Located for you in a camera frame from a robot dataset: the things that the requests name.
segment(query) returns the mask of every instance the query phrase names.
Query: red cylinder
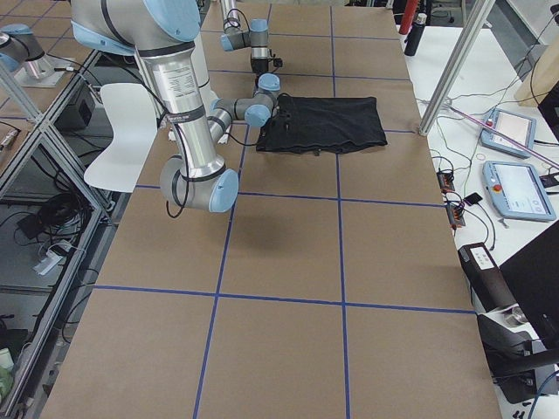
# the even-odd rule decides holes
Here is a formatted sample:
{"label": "red cylinder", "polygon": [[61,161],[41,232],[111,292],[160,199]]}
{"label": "red cylinder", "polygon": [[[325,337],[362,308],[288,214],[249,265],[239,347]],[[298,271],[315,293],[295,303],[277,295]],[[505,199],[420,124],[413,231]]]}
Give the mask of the red cylinder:
{"label": "red cylinder", "polygon": [[400,35],[407,35],[410,32],[411,23],[418,9],[418,3],[419,0],[408,0],[408,3],[406,3],[402,23],[400,24]]}

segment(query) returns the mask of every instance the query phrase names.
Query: black cylinder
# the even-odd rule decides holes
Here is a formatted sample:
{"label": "black cylinder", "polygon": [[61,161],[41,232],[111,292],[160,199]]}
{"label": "black cylinder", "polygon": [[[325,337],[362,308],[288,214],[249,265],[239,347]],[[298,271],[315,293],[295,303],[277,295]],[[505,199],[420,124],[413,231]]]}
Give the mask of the black cylinder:
{"label": "black cylinder", "polygon": [[425,20],[427,16],[424,13],[419,13],[418,18],[416,21],[411,25],[411,31],[406,38],[406,46],[404,50],[404,54],[413,57],[416,55],[416,51],[418,50],[419,41],[421,40],[421,36],[423,35],[423,30],[425,29]]}

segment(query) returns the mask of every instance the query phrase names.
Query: green plastic bag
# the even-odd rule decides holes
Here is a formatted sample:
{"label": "green plastic bag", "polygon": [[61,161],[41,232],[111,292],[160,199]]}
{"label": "green plastic bag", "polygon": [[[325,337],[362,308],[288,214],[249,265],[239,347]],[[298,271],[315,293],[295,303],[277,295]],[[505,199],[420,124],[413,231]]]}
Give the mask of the green plastic bag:
{"label": "green plastic bag", "polygon": [[0,367],[0,401],[4,399],[6,395],[11,390],[11,386],[14,384],[14,379],[11,374],[4,368]]}

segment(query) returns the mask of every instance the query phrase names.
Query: brown table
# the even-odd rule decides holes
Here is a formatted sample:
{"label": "brown table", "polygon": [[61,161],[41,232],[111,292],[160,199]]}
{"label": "brown table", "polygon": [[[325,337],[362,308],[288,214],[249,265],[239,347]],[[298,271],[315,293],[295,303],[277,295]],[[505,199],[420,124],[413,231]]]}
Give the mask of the brown table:
{"label": "brown table", "polygon": [[[499,418],[390,12],[239,5],[269,18],[283,92],[376,96],[389,145],[231,141],[217,149],[239,171],[234,209],[171,220],[161,133],[43,417]],[[249,96],[250,52],[220,50],[215,6],[212,88]]]}

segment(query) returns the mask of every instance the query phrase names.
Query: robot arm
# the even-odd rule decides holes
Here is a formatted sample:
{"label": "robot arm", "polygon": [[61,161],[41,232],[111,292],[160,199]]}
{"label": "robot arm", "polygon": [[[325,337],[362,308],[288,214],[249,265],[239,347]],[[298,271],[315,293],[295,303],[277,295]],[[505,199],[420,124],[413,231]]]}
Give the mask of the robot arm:
{"label": "robot arm", "polygon": [[275,58],[268,48],[268,22],[265,19],[253,19],[249,28],[241,29],[235,0],[220,0],[221,14],[224,20],[224,34],[221,45],[225,51],[235,51],[251,47],[251,68],[257,77],[268,72],[270,62],[274,67],[282,67],[281,58]]}
{"label": "robot arm", "polygon": [[9,71],[16,71],[23,63],[33,79],[45,79],[54,73],[45,51],[25,24],[9,24],[0,28],[0,61]]}
{"label": "robot arm", "polygon": [[72,27],[74,37],[85,46],[120,55],[137,50],[146,63],[180,153],[162,170],[160,183],[167,200],[227,211],[237,197],[238,176],[226,168],[214,141],[233,120],[264,125],[280,89],[277,77],[264,77],[252,99],[217,100],[207,118],[191,60],[200,31],[195,0],[73,0]]}

